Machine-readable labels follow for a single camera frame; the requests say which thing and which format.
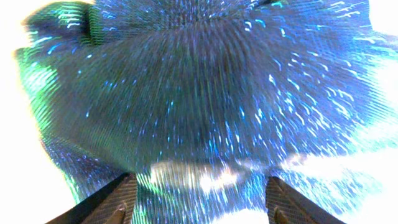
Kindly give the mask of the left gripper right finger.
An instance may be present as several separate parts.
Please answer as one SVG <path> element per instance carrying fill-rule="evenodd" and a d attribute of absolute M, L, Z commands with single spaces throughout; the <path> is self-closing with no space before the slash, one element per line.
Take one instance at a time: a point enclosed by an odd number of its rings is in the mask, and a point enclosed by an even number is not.
<path fill-rule="evenodd" d="M 278 177 L 269 177 L 266 207 L 270 224 L 345 224 Z"/>

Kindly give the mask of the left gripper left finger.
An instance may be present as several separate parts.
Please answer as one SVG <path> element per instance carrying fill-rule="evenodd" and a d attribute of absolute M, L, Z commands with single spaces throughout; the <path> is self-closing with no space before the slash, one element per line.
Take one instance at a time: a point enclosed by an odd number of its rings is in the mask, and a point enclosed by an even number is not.
<path fill-rule="evenodd" d="M 130 224 L 136 199 L 136 176 L 125 173 L 47 224 Z"/>

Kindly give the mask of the blue sequin fabric bundle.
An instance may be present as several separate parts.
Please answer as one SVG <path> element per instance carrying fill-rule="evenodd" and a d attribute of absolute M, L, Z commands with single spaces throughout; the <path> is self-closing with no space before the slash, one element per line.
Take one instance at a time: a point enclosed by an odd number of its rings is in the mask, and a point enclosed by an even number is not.
<path fill-rule="evenodd" d="M 81 202 L 137 175 L 129 223 L 264 213 L 267 177 L 338 217 L 382 185 L 326 158 L 397 148 L 397 37 L 368 1 L 55 2 L 16 51 Z"/>

